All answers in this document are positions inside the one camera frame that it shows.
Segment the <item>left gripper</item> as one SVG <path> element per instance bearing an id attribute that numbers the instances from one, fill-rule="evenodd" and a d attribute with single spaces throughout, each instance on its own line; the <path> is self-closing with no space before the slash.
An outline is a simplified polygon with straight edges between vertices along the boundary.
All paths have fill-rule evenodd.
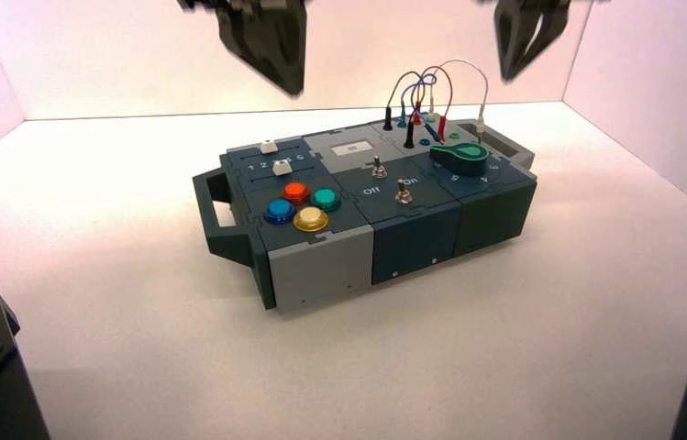
<path id="1" fill-rule="evenodd" d="M 221 5 L 219 0 L 177 0 L 184 11 L 215 10 L 226 48 L 290 96 L 305 88 L 305 1 Z"/>

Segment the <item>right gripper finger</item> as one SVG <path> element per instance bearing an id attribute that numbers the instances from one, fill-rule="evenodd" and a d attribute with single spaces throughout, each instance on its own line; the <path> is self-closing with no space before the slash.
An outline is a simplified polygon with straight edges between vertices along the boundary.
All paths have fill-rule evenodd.
<path id="1" fill-rule="evenodd" d="M 569 0 L 524 1 L 522 18 L 527 38 L 522 62 L 528 65 L 564 31 L 569 20 Z"/>
<path id="2" fill-rule="evenodd" d="M 498 1 L 494 24 L 501 78 L 515 79 L 541 51 L 538 1 Z"/>

